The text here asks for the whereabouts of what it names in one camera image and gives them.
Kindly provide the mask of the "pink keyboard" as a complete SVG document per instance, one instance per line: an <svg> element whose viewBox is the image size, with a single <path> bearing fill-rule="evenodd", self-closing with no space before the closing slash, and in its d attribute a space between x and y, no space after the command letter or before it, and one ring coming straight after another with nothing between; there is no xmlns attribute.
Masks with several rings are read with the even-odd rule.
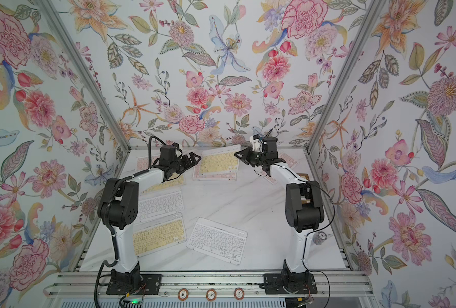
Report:
<svg viewBox="0 0 456 308"><path fill-rule="evenodd" d="M219 174L209 174L204 175L197 172L193 173L193 180L196 181L236 181L237 173L219 173Z"/></svg>
<svg viewBox="0 0 456 308"><path fill-rule="evenodd" d="M148 156L138 157L135 163L135 170L142 171L148 169L150 167L150 164L153 164L159 157L159 155L153 155L151 158Z"/></svg>
<svg viewBox="0 0 456 308"><path fill-rule="evenodd" d="M282 153L279 155L279 157L283 160L285 160L285 162L288 164L288 167L289 168L293 168L294 166L296 166L299 162L298 160L294 159L292 156L286 154L286 153ZM256 167L255 168L255 172L260 176L260 177L263 177L266 181L270 182L271 185L276 185L277 184L277 181L272 178L272 177L269 177L265 171L262 170L261 167Z"/></svg>

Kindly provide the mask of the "yellow keyboard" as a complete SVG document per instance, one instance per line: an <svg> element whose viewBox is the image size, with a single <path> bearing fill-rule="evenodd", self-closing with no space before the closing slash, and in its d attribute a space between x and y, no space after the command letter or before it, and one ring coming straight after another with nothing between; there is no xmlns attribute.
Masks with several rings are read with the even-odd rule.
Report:
<svg viewBox="0 0 456 308"><path fill-rule="evenodd" d="M134 250L138 257L180 245L188 239L181 213L136 224L133 231Z"/></svg>
<svg viewBox="0 0 456 308"><path fill-rule="evenodd" d="M157 184L155 186L152 186L148 189L143 189L140 191L140 195L145 195L145 194L148 194L148 193L154 193L154 192L157 192L157 191L162 191L162 190L165 190L165 189L171 189L171 188L175 188L175 187L180 187L180 186L183 186L185 184L185 178L183 175L180 175L178 178L175 178L171 181L167 181L167 182L164 182L164 183L161 183L161 184Z"/></svg>
<svg viewBox="0 0 456 308"><path fill-rule="evenodd" d="M237 172L239 160L234 154L241 150L240 145L206 150L201 153L200 174L217 175Z"/></svg>

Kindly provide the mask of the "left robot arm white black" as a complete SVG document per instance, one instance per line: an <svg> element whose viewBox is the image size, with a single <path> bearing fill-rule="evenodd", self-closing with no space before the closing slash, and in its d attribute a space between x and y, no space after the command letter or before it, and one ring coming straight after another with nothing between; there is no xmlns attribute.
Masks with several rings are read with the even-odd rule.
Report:
<svg viewBox="0 0 456 308"><path fill-rule="evenodd" d="M105 266L119 273L131 273L139 264L135 255L131 224L139 214L139 186L145 189L182 175L197 166L201 156L184 154L177 143L160 148L160 157L148 163L148 168L124 178L110 178L98 204L98 216L109 230L114 249L114 261Z"/></svg>

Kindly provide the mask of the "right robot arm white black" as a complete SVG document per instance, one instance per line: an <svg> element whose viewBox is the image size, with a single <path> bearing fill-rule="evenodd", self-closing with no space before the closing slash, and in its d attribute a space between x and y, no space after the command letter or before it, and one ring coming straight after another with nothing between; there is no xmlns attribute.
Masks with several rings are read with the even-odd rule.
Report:
<svg viewBox="0 0 456 308"><path fill-rule="evenodd" d="M305 265L309 252L308 237L319 231L325 216L320 186L298 175L279 157L276 137L256 134L250 142L251 146L234 156L253 168L260 167L286 190L284 213L292 234L279 285L294 292L296 287L306 285L310 279L310 271Z"/></svg>

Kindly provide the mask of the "white keyboard left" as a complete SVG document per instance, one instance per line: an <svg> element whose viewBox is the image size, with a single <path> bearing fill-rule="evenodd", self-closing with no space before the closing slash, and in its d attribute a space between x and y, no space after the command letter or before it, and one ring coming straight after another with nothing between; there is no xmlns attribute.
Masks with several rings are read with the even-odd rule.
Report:
<svg viewBox="0 0 456 308"><path fill-rule="evenodd" d="M148 222L184 210L184 200L180 188L155 192L139 200L135 223Z"/></svg>

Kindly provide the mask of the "white keyboard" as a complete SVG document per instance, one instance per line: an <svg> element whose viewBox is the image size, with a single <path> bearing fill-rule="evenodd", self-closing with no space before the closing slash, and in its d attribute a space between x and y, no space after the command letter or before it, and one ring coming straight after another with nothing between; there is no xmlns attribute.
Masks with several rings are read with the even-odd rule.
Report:
<svg viewBox="0 0 456 308"><path fill-rule="evenodd" d="M233 265L240 265L247 244L246 231L198 218L187 247Z"/></svg>
<svg viewBox="0 0 456 308"><path fill-rule="evenodd" d="M135 223L148 222L184 210L184 200L180 188L155 192L139 200Z"/></svg>

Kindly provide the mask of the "wooden chessboard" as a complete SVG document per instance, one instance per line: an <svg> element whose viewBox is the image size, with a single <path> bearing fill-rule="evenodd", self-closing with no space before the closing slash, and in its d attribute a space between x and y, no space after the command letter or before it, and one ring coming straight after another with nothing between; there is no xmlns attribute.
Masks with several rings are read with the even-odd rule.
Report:
<svg viewBox="0 0 456 308"><path fill-rule="evenodd" d="M309 174L307 174L307 173L298 173L297 175L298 175L299 180L301 182L309 182L309 181L311 181L311 178L310 178Z"/></svg>

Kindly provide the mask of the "white keyboard front centre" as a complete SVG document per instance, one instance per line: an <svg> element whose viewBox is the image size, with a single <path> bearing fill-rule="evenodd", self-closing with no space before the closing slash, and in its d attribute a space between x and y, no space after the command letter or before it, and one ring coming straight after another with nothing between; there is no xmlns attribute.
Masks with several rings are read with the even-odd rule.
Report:
<svg viewBox="0 0 456 308"><path fill-rule="evenodd" d="M247 244L246 231L198 218L187 247L233 265L240 265Z"/></svg>

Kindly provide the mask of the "silver patterned can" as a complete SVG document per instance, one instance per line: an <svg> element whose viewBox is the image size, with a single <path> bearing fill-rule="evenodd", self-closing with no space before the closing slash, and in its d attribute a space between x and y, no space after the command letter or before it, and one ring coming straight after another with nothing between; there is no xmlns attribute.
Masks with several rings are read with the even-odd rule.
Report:
<svg viewBox="0 0 456 308"><path fill-rule="evenodd" d="M315 232L312 237L312 243L320 246L328 239L328 235L323 231Z"/></svg>

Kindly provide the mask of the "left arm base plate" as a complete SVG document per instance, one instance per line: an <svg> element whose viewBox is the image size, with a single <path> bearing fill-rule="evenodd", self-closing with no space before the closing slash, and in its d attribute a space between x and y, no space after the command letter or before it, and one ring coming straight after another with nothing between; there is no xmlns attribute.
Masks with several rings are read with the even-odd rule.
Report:
<svg viewBox="0 0 456 308"><path fill-rule="evenodd" d="M112 270L108 282L107 295L158 295L161 287L161 274L142 274L140 271L120 273Z"/></svg>

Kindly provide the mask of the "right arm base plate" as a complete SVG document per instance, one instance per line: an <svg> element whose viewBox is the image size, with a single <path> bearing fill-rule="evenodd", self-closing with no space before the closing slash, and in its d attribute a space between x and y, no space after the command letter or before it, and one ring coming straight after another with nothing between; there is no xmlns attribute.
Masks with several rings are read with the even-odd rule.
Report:
<svg viewBox="0 0 456 308"><path fill-rule="evenodd" d="M263 289L267 295L315 295L317 285L310 272L266 273Z"/></svg>

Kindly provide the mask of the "aluminium front rail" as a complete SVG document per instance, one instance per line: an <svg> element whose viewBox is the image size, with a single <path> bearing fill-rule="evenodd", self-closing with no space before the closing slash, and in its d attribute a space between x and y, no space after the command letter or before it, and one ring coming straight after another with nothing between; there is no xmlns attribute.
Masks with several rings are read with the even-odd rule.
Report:
<svg viewBox="0 0 456 308"><path fill-rule="evenodd" d="M268 297L263 289L263 275L279 273L278 271L235 271L235 272L146 272L161 274L161 287L158 295L132 295L131 297L149 297L177 300L180 289L189 291L189 299L206 299L206 292L214 289L217 298L234 299L234 290L238 287L245 291L245 298ZM317 294L313 298L333 297L372 297L373 287L362 272L324 271L311 272L317 285ZM48 298L85 298L97 295L99 299L109 299L121 295L107 295L109 277L96 284L96 273L65 273L57 275L55 281L44 288L43 294ZM305 295L276 295L284 297L304 297Z"/></svg>

